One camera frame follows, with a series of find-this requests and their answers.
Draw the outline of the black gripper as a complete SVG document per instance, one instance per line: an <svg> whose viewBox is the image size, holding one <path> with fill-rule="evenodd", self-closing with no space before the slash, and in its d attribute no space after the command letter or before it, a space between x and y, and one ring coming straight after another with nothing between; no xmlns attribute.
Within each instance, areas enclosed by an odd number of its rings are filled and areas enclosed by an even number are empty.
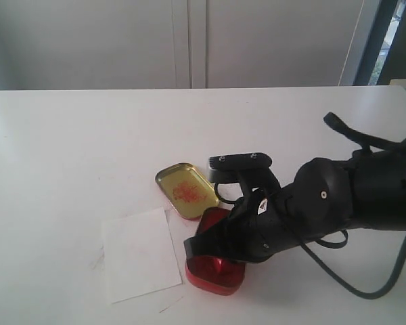
<svg viewBox="0 0 406 325"><path fill-rule="evenodd" d="M258 208L267 198L267 210ZM209 256L246 263L262 263L276 253L309 243L309 227L294 214L291 193L281 191L265 196L255 190L235 201L226 218L210 225L205 219L196 234L183 242L186 259Z"/></svg>

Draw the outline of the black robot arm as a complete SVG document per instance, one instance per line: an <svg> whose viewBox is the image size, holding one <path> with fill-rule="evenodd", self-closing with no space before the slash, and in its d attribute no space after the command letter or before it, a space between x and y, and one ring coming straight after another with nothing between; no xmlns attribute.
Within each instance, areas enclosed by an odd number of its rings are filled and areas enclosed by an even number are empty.
<svg viewBox="0 0 406 325"><path fill-rule="evenodd" d="M213 156L209 179L238 183L228 216L184 243L187 258L261 263L272 255L355 228L406 230L406 139L348 160L314 158L281 186L261 152Z"/></svg>

